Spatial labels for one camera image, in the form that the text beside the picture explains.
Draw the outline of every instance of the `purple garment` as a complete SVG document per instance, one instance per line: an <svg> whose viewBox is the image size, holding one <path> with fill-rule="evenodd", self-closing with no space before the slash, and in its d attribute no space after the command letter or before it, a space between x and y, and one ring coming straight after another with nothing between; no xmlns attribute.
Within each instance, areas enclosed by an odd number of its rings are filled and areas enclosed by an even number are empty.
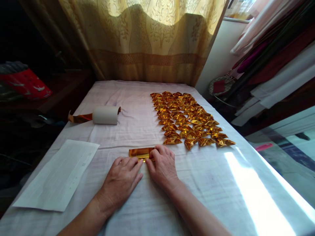
<svg viewBox="0 0 315 236"><path fill-rule="evenodd" d="M260 44L255 51L252 52L252 54L246 58L242 64L237 68L238 73L244 73L245 70L253 63L253 61L260 55L260 53L267 47L269 43L268 41L263 42Z"/></svg>

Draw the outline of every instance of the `red bag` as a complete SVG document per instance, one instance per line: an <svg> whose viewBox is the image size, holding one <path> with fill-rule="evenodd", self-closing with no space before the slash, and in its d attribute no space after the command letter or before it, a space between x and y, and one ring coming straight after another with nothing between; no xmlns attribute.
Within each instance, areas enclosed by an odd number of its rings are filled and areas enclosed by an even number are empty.
<svg viewBox="0 0 315 236"><path fill-rule="evenodd" d="M0 75L8 86L29 100L47 98L52 91L28 68L14 74Z"/></svg>

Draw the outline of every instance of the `person's left hand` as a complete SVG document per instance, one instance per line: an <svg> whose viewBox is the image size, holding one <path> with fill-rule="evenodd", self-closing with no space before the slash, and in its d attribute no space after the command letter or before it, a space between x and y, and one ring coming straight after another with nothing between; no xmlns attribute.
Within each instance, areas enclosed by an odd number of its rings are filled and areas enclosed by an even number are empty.
<svg viewBox="0 0 315 236"><path fill-rule="evenodd" d="M137 157L119 157L109 170L104 184L95 198L99 202L100 210L112 214L129 198L143 174L139 173L143 160Z"/></svg>

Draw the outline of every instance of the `wall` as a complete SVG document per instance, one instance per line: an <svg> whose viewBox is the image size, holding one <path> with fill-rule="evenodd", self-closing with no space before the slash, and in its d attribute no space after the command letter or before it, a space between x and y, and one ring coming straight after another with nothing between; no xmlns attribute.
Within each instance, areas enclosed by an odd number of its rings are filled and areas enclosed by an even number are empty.
<svg viewBox="0 0 315 236"><path fill-rule="evenodd" d="M225 75L238 61L239 58L232 56L230 50L236 45L246 26L246 23L222 21L207 62L195 86L204 98L209 97L210 81Z"/></svg>

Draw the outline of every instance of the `finger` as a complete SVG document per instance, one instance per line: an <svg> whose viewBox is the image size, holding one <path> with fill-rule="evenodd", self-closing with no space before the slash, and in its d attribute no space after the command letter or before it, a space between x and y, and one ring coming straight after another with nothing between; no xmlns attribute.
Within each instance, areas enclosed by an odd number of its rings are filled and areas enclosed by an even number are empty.
<svg viewBox="0 0 315 236"><path fill-rule="evenodd" d="M168 156L171 156L171 150L168 147L164 146L164 150Z"/></svg>
<svg viewBox="0 0 315 236"><path fill-rule="evenodd" d="M121 160L121 165L122 166L126 166L127 163L131 160L130 157L124 157L122 160Z"/></svg>
<svg viewBox="0 0 315 236"><path fill-rule="evenodd" d="M114 160L114 163L112 164L112 167L118 166L122 159L123 159L123 157L116 158Z"/></svg>
<svg viewBox="0 0 315 236"><path fill-rule="evenodd" d="M142 177L143 177L143 174L142 174L142 173L139 173L139 174L136 176L134 182L133 182L132 185L131 185L131 192L135 189L135 187L136 187L137 184L140 182L140 180L142 179Z"/></svg>
<svg viewBox="0 0 315 236"><path fill-rule="evenodd" d="M149 158L145 159L145 162L147 164L147 167L149 169L150 174L155 173L155 166L153 164L153 161L151 161Z"/></svg>
<svg viewBox="0 0 315 236"><path fill-rule="evenodd" d="M173 153L173 151L171 151L171 157L175 158L175 153Z"/></svg>
<svg viewBox="0 0 315 236"><path fill-rule="evenodd" d="M132 168L135 166L135 164L138 163L138 158L137 157L133 157L133 158L130 158L129 162L127 163L126 167L129 169L129 170L132 170Z"/></svg>
<svg viewBox="0 0 315 236"><path fill-rule="evenodd" d="M150 152L150 159L154 158L155 160L158 159L158 157L160 156L160 153L158 152L157 149L153 149L151 152Z"/></svg>
<svg viewBox="0 0 315 236"><path fill-rule="evenodd" d="M165 154L166 154L163 145L156 145L156 146L154 147L154 149L158 150L158 152L159 152L161 155L165 155Z"/></svg>
<svg viewBox="0 0 315 236"><path fill-rule="evenodd" d="M138 161L138 163L133 166L132 172L134 173L135 176L136 176L137 173L139 172L139 170L140 170L142 164L143 164L143 160L140 159L140 160Z"/></svg>

